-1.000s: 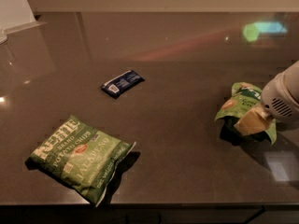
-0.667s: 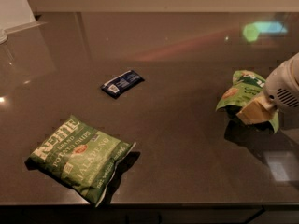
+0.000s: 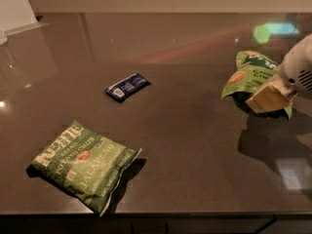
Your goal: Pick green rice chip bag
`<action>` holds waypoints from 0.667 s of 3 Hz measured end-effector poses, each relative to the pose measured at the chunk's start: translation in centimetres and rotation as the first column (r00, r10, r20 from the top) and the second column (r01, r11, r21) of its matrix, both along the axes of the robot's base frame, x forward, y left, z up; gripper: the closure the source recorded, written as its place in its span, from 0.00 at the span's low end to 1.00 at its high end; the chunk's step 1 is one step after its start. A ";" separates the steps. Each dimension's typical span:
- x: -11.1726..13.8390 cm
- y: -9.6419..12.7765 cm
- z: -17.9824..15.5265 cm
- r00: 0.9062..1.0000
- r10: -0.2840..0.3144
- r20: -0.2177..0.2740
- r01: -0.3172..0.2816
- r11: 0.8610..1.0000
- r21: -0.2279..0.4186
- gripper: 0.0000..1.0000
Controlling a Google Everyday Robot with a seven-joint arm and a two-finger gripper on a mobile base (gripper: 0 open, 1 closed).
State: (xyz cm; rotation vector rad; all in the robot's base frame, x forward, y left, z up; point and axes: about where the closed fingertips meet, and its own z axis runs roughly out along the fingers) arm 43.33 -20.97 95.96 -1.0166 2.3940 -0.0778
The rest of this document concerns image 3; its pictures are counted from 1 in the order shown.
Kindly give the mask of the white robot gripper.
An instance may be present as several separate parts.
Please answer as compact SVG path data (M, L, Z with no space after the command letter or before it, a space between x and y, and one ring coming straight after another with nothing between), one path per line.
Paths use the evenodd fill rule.
M298 94L312 98L312 34L296 43L284 56L279 71L246 101L255 113L280 110L290 106Z

